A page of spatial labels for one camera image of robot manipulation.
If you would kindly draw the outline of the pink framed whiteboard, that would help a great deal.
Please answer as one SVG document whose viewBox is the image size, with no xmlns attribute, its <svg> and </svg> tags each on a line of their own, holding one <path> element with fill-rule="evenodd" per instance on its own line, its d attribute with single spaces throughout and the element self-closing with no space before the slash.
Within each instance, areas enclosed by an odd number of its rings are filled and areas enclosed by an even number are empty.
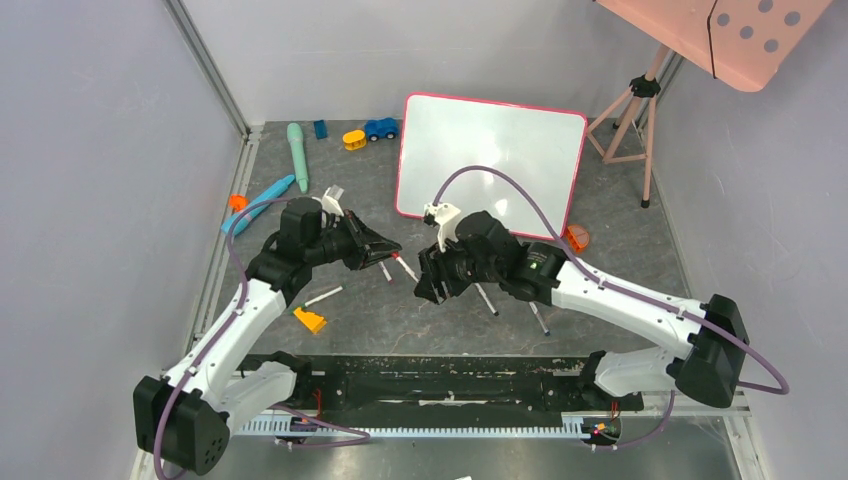
<svg viewBox="0 0 848 480">
<path fill-rule="evenodd" d="M 563 109 L 416 92 L 405 104 L 395 209 L 488 211 L 512 233 L 567 231 L 588 121 Z"/>
</svg>

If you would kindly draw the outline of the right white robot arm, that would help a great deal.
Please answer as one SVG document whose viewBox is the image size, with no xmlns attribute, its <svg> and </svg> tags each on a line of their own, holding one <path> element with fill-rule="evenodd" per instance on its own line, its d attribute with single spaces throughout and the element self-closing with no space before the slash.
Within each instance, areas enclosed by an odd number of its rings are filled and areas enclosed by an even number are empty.
<svg viewBox="0 0 848 480">
<path fill-rule="evenodd" d="M 437 240 L 418 255 L 417 297 L 441 304 L 491 283 L 518 301 L 581 312 L 652 342 L 592 353 L 577 382 L 585 405 L 671 388 L 709 407 L 732 404 L 749 343 L 732 299 L 715 294 L 700 303 L 608 276 L 559 247 L 520 242 L 486 211 L 464 216 L 448 203 L 426 205 L 423 220 Z"/>
</svg>

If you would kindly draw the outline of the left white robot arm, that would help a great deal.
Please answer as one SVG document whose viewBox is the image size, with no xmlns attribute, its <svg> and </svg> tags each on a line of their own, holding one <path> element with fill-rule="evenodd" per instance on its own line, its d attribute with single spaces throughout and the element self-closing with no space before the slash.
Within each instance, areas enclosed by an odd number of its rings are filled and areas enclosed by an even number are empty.
<svg viewBox="0 0 848 480">
<path fill-rule="evenodd" d="M 332 198 L 298 197 L 280 214 L 279 227 L 244 266 L 228 307 L 192 349 L 160 377 L 143 377 L 132 400 L 138 447 L 153 457 L 157 478 L 165 464 L 208 473 L 232 434 L 270 406 L 306 405 L 313 379 L 285 361 L 266 361 L 254 373 L 232 376 L 268 326 L 311 281 L 315 268 L 342 262 L 369 268 L 401 245 L 370 227 Z"/>
</svg>

